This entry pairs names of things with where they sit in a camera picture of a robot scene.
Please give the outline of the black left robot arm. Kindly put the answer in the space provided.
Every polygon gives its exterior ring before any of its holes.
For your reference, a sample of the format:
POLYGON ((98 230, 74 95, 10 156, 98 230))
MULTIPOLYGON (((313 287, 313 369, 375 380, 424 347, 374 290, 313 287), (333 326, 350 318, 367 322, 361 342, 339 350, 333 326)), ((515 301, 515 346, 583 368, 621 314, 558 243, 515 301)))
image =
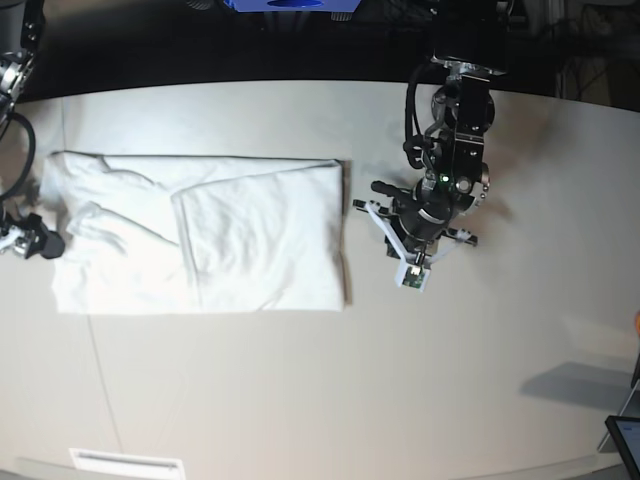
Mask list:
POLYGON ((441 238, 476 245, 475 235, 451 224, 477 209, 490 189, 484 136, 495 119, 490 82, 506 72, 507 30, 508 10, 497 1, 441 1, 433 12, 432 53, 412 73, 405 97, 403 151, 423 176, 411 188, 371 185, 391 200, 374 208, 389 223, 388 256, 407 252, 426 261, 441 238), (447 77, 431 97, 432 124, 421 128, 418 82, 436 67, 447 77))

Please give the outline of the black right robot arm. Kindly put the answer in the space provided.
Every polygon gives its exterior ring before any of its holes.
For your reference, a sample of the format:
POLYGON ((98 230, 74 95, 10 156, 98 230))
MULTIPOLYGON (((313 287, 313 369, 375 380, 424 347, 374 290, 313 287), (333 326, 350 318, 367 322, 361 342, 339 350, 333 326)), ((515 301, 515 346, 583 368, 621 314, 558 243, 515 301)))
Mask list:
MULTIPOLYGON (((27 136, 27 155, 15 182, 1 193, 3 202, 16 196, 26 182, 35 160, 36 135, 31 122, 15 110, 25 84, 34 69, 44 27, 42 1, 3 1, 1 3, 1 127, 6 131, 20 125, 27 136)), ((1 209, 1 250, 12 250, 24 259, 39 255, 46 260, 60 258, 66 244, 51 231, 41 216, 30 213, 15 218, 1 209)))

